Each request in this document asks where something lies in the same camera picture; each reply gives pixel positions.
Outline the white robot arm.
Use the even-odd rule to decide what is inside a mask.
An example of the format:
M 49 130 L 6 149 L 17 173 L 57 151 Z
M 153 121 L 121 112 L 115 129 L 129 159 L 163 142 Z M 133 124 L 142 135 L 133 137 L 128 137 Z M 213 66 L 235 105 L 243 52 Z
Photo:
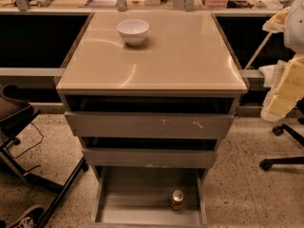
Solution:
M 275 65 L 271 89 L 260 112 L 265 121 L 276 122 L 285 118 L 304 97 L 304 0 L 294 0 L 266 21 L 262 29 L 282 32 L 284 46 L 295 52 L 293 59 L 279 60 Z

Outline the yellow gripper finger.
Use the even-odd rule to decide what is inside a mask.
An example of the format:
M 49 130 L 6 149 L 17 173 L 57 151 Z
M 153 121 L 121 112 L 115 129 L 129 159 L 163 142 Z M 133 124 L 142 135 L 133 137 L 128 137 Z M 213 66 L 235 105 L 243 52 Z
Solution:
M 262 29 L 271 33 L 279 33 L 284 31 L 284 25 L 287 18 L 287 14 L 290 8 L 284 8 L 273 15 L 269 20 L 267 20 Z
M 289 79 L 286 62 L 279 60 L 274 66 L 271 89 L 266 94 L 260 117 L 268 122 L 277 122 L 295 107 L 298 97 L 296 83 Z

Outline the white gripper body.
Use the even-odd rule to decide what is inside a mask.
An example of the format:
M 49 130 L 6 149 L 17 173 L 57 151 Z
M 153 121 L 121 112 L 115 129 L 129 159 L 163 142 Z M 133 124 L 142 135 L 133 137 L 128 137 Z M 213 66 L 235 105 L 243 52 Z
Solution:
M 278 92 L 296 101 L 304 97 L 304 56 L 294 58 L 286 64 Z

